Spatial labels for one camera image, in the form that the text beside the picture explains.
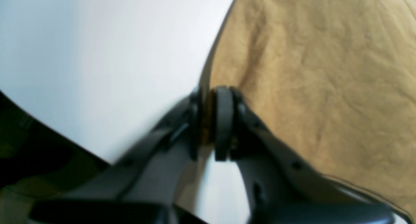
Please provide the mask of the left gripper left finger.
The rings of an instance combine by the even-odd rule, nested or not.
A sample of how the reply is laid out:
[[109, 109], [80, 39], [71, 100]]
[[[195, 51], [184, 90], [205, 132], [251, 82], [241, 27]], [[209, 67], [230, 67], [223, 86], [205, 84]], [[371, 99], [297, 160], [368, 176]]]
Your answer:
[[198, 157], [202, 90], [175, 105], [140, 141], [92, 181], [37, 202], [42, 224], [176, 224], [173, 203], [183, 171]]

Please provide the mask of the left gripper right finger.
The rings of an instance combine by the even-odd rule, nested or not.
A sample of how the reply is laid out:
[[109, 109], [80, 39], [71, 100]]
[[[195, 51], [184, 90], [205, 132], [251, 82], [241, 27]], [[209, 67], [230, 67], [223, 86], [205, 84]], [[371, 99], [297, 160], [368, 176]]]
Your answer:
[[275, 137], [233, 87], [214, 89], [215, 160], [235, 161], [250, 224], [393, 224], [390, 206], [340, 190]]

